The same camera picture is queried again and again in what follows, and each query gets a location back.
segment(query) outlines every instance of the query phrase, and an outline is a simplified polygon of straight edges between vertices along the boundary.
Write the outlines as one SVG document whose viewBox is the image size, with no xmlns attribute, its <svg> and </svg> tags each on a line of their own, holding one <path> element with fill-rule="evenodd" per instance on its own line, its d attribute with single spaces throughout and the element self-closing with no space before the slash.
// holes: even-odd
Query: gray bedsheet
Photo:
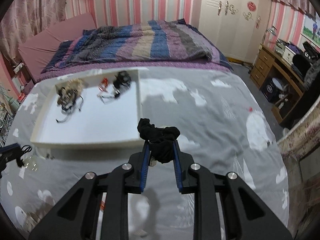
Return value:
<svg viewBox="0 0 320 240">
<path fill-rule="evenodd" d="M 140 76 L 143 117 L 157 127 L 178 127 L 182 151 L 212 172 L 237 172 L 287 225 L 287 172 L 275 136 L 242 80 L 232 73 L 164 67 L 140 68 Z M 46 95 L 55 83 L 67 78 L 71 76 L 45 80 L 33 88 L 16 114 L 7 144 L 30 143 Z M 36 164 L 36 171 L 20 170 L 12 162 L 3 172 L 1 204 L 13 224 L 27 236 L 25 213 L 45 212 L 87 171 L 110 172 L 139 150 L 36 148 L 26 156 L 33 156 L 29 162 Z M 47 153 L 55 158 L 40 157 Z M 145 227 L 147 239 L 192 239 L 193 196 L 179 194 L 172 163 L 158 163 L 149 169 L 144 195 L 149 198 L 151 213 Z"/>
</svg>

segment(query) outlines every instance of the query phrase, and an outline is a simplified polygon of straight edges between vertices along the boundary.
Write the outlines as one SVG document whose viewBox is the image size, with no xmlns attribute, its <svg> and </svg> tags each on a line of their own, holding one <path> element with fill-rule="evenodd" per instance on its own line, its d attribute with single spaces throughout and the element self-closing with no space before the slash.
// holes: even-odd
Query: striped blanket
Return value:
<svg viewBox="0 0 320 240">
<path fill-rule="evenodd" d="M 191 61 L 199 58 L 210 61 L 210 46 L 185 29 L 184 25 L 152 20 L 145 25 L 84 30 L 80 38 L 60 44 L 42 73 L 87 63 Z"/>
</svg>

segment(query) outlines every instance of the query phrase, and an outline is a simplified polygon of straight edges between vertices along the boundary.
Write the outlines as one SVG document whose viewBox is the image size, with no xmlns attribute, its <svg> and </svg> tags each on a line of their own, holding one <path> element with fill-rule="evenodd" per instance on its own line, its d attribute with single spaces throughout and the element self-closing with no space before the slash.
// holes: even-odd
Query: gray carpet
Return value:
<svg viewBox="0 0 320 240">
<path fill-rule="evenodd" d="M 250 75 L 248 74 L 249 69 L 235 63 L 231 63 L 233 69 L 235 70 L 234 73 L 238 75 L 244 83 L 249 88 L 250 92 L 254 96 L 254 98 L 257 100 L 260 108 L 262 109 L 267 122 L 270 125 L 271 130 L 276 136 L 276 139 L 279 140 L 282 138 L 282 130 L 283 128 L 278 124 L 276 118 L 274 117 L 273 113 L 271 112 L 271 109 L 273 107 L 273 104 L 269 103 L 265 96 L 262 94 L 261 91 L 258 90 L 256 85 L 251 81 Z"/>
</svg>

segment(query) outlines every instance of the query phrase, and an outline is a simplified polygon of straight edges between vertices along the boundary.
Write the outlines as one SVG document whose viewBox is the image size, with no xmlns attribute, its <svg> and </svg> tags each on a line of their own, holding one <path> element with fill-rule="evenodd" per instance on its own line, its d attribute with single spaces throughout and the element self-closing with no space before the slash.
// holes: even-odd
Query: pink mattress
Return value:
<svg viewBox="0 0 320 240">
<path fill-rule="evenodd" d="M 82 36 L 84 29 L 95 29 L 90 13 L 81 14 L 50 26 L 19 46 L 20 55 L 35 83 L 39 82 L 43 68 L 49 63 L 61 42 Z"/>
</svg>

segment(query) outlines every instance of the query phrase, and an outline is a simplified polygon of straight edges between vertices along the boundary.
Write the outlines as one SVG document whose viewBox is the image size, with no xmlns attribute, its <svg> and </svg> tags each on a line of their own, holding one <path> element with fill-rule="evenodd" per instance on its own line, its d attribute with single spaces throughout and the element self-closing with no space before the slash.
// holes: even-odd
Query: red decorative sticker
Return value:
<svg viewBox="0 0 320 240">
<path fill-rule="evenodd" d="M 247 6 L 248 6 L 248 9 L 252 12 L 255 12 L 257 10 L 257 7 L 253 2 L 248 2 Z"/>
</svg>

